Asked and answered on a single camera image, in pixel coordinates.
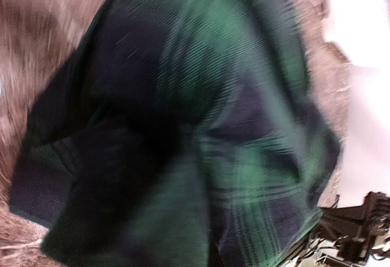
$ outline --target dry grass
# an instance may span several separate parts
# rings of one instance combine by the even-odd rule
[[[77,45],[103,0],[0,0],[0,266],[55,266],[40,255],[46,230],[8,212],[5,203],[27,108]],[[340,136],[346,128],[347,73],[321,38],[321,0],[294,0],[313,94]],[[323,204],[332,203],[337,174]]]

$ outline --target tartan fabric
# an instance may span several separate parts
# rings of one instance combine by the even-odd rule
[[[275,267],[317,223],[338,141],[287,0],[108,0],[29,113],[16,171],[74,177],[68,266]]]

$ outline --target green plaid fabric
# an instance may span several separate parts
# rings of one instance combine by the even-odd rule
[[[278,266],[339,152],[297,33],[287,0],[108,0],[29,115],[19,167],[74,176],[42,251],[198,267],[212,239]]]

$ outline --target plaid shirt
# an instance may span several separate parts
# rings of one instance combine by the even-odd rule
[[[29,114],[15,180],[72,180],[42,251],[207,266],[212,239],[226,267],[277,266],[339,152],[297,30],[287,0],[107,0]]]

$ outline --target black object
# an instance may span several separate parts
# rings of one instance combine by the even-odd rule
[[[15,173],[9,200],[10,212],[50,228],[68,198],[74,177],[59,169],[48,171],[33,160],[23,162],[29,163],[29,170]]]
[[[316,239],[334,242],[338,258],[325,255],[319,260],[332,267],[357,263],[364,266],[370,256],[376,260],[390,258],[390,251],[372,249],[377,237],[386,235],[390,229],[390,198],[385,194],[370,192],[361,206],[322,208],[322,211],[317,226],[290,248],[283,262],[298,256],[300,261],[319,251],[309,248]]]

